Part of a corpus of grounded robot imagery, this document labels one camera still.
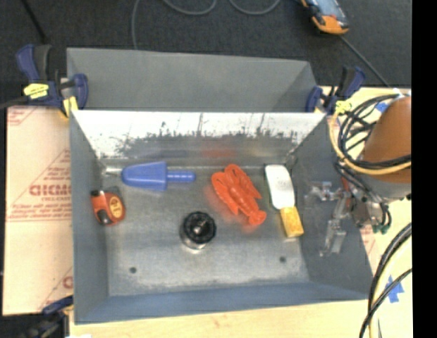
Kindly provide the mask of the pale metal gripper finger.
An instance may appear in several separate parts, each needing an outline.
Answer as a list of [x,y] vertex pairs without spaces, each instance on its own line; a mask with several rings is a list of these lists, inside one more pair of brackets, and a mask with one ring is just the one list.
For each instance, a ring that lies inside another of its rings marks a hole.
[[330,181],[312,182],[304,196],[307,204],[315,201],[337,201],[339,198],[340,189],[333,190],[333,183]]
[[325,242],[319,251],[320,256],[340,254],[346,231],[342,227],[340,219],[330,219],[327,223]]

